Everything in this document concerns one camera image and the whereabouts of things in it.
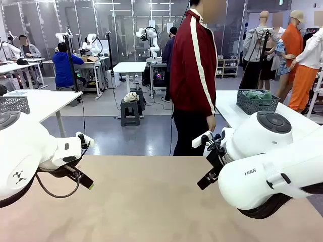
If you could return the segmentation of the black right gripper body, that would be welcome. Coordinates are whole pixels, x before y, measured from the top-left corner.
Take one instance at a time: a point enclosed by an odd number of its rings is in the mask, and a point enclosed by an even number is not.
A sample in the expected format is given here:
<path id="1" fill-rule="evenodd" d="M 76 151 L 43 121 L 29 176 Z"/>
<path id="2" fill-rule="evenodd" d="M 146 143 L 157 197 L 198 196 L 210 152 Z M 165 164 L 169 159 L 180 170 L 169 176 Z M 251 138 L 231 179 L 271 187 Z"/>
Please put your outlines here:
<path id="1" fill-rule="evenodd" d="M 221 147 L 221 141 L 221 137 L 212 137 L 211 139 L 207 137 L 205 145 L 209 154 L 206 159 L 212 165 L 212 169 L 205 175 L 206 177 L 218 177 L 225 166 L 225 150 Z"/>

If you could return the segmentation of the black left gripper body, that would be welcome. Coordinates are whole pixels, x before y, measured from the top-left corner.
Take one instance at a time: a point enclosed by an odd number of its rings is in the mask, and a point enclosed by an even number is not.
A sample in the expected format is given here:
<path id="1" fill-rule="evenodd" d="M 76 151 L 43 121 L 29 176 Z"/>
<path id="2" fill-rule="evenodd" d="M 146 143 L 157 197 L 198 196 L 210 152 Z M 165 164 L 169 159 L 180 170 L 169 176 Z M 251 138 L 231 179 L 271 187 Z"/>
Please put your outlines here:
<path id="1" fill-rule="evenodd" d="M 65 176 L 69 178 L 76 178 L 76 175 L 75 175 L 76 170 L 68 165 L 63 165 L 56 170 L 50 170 L 50 169 L 38 167 L 37 171 L 47 172 L 56 178 L 63 178 Z"/>

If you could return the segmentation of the person's right hand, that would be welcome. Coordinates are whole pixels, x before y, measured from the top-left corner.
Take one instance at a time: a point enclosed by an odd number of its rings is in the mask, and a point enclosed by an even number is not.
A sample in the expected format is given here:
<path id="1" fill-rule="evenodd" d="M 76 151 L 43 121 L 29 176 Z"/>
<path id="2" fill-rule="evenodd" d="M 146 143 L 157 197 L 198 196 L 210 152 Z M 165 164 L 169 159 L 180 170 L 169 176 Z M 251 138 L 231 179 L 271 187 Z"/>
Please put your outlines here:
<path id="1" fill-rule="evenodd" d="M 215 115 L 210 115 L 206 118 L 207 125 L 208 125 L 208 130 L 213 132 L 216 128 L 217 122 L 216 122 L 216 117 Z"/>

